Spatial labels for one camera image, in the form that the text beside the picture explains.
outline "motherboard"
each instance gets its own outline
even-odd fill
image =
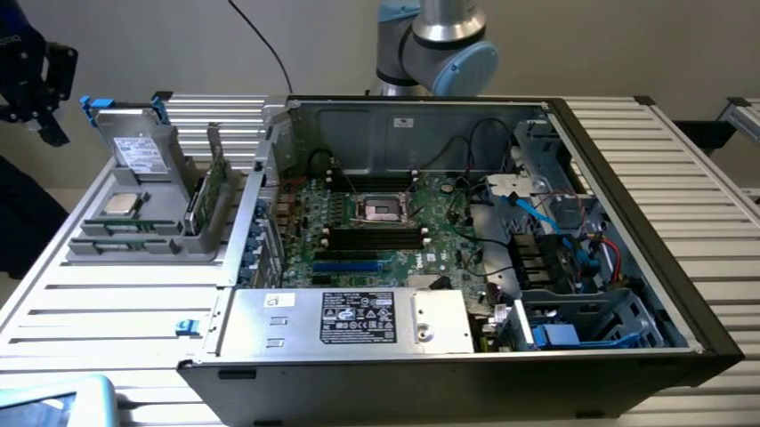
[[[471,224],[459,222],[457,234],[450,222],[450,213],[466,209],[457,178],[339,181],[283,183],[283,287],[429,287],[443,278],[467,300],[482,300],[479,244],[461,237],[473,236]]]

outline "cpu socket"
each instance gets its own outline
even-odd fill
[[[359,214],[367,221],[406,222],[406,200],[395,196],[365,196]]]

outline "warning label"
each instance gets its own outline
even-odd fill
[[[151,138],[113,138],[123,161],[135,173],[166,173],[166,163]]]
[[[324,292],[319,339],[324,344],[395,343],[393,292]]]

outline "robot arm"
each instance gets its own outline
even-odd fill
[[[386,2],[378,13],[379,94],[478,95],[498,66],[475,0]]]
[[[0,119],[27,123],[53,147],[69,142],[52,113],[69,98],[76,60],[76,50],[47,42],[32,28],[17,1],[0,0]]]

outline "metal grating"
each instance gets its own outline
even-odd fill
[[[664,391],[617,420],[523,425],[757,425],[757,213],[745,198],[736,196],[709,160],[693,153],[693,145],[657,109],[630,98],[566,100],[747,361],[697,389]],[[199,163],[208,158],[202,129],[210,118],[219,120],[226,153],[235,167],[244,169],[263,134],[256,120],[266,117],[270,105],[262,97],[176,95],[167,107],[180,126],[186,153]],[[208,315],[222,258],[182,268],[73,267],[61,263],[72,226],[105,183],[107,174],[101,173],[0,311],[0,389],[101,372],[116,385],[123,425],[220,425],[175,374],[176,361],[199,349],[202,339],[175,338],[174,324],[182,318]]]

